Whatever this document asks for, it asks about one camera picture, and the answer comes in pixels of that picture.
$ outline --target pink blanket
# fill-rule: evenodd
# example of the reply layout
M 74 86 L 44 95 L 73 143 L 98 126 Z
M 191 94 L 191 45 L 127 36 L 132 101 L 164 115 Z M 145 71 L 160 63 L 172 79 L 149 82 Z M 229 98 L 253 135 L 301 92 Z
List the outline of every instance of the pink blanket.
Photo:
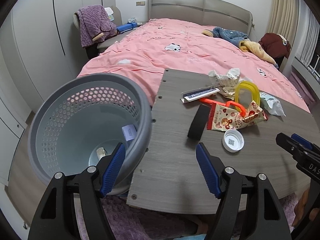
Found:
M 252 79 L 260 90 L 310 112 L 295 87 L 271 63 L 228 41 L 201 34 L 212 28 L 180 20 L 150 20 L 91 59 L 79 76 L 100 72 L 126 76 L 142 87 L 153 105 L 166 68 L 203 74 L 240 68 L 241 77 Z

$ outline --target red and beige snack package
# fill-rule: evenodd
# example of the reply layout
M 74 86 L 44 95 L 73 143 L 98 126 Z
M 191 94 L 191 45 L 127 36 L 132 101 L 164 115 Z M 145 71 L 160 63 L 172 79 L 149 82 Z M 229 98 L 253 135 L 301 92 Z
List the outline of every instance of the red and beige snack package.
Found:
M 238 130 L 266 120 L 268 118 L 255 101 L 251 102 L 244 117 L 241 117 L 240 113 L 235 109 L 212 104 L 207 129 L 217 131 Z

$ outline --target bed headboard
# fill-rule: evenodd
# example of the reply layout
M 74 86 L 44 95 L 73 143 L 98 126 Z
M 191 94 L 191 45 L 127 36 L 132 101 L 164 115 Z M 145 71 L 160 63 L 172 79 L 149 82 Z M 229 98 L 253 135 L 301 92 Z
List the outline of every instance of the bed headboard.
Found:
M 250 34 L 251 12 L 221 0 L 148 0 L 148 20 L 169 18 Z

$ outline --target gray plastic basket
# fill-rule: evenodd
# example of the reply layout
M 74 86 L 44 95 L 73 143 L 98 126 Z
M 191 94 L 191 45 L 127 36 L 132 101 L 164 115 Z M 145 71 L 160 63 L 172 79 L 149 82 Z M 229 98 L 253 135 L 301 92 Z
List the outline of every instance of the gray plastic basket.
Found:
M 127 142 L 122 127 L 133 124 L 134 140 Z M 31 124 L 28 151 L 39 179 L 49 184 L 57 171 L 82 172 L 98 163 L 96 150 L 110 154 L 118 142 L 126 158 L 116 185 L 126 191 L 151 136 L 151 109 L 147 96 L 132 80 L 118 74 L 98 73 L 70 81 L 40 107 Z

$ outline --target bed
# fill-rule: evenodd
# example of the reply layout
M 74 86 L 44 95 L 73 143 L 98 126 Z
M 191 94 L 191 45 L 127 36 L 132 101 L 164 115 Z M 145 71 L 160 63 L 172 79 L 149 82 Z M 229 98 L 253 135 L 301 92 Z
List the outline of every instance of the bed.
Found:
M 250 34 L 252 14 L 221 0 L 148 0 L 149 21 L 91 59 L 79 76 L 117 73 L 134 80 L 153 105 L 166 68 L 225 74 L 239 68 L 260 90 L 309 112 L 295 87 L 271 63 L 228 41 L 201 34 L 215 26 Z

